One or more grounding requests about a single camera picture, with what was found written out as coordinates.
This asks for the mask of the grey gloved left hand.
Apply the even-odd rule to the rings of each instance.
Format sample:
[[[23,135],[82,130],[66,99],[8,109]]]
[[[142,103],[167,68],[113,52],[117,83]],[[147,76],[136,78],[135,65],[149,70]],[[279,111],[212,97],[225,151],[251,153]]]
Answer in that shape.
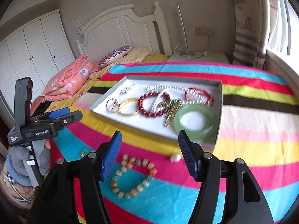
[[[50,171],[50,148],[49,139],[33,142],[34,146],[43,145],[43,150],[39,155],[39,171],[43,176],[47,176]],[[29,151],[23,146],[11,147],[6,159],[6,167],[12,179],[23,187],[33,186],[23,161],[29,160]]]

